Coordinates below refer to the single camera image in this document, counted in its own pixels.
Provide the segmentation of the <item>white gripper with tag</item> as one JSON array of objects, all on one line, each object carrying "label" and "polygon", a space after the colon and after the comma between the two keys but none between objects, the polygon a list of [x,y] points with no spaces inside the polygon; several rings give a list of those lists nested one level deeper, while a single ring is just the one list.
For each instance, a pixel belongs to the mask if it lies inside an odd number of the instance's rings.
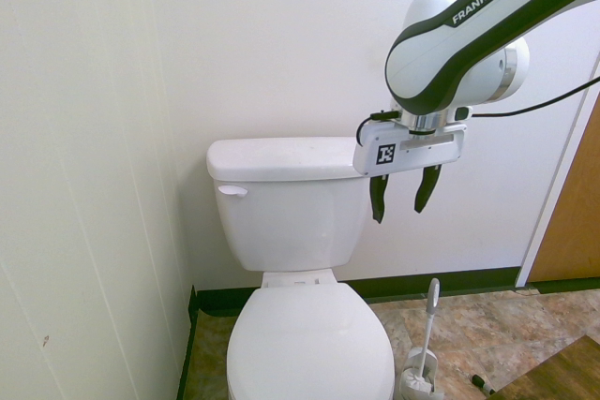
[{"label": "white gripper with tag", "polygon": [[421,214],[438,183],[441,165],[460,158],[466,129],[458,123],[438,128],[433,134],[415,135],[391,121],[363,126],[352,164],[360,174],[371,177],[372,218],[377,223],[383,222],[388,174],[423,168],[414,199],[414,210]]}]

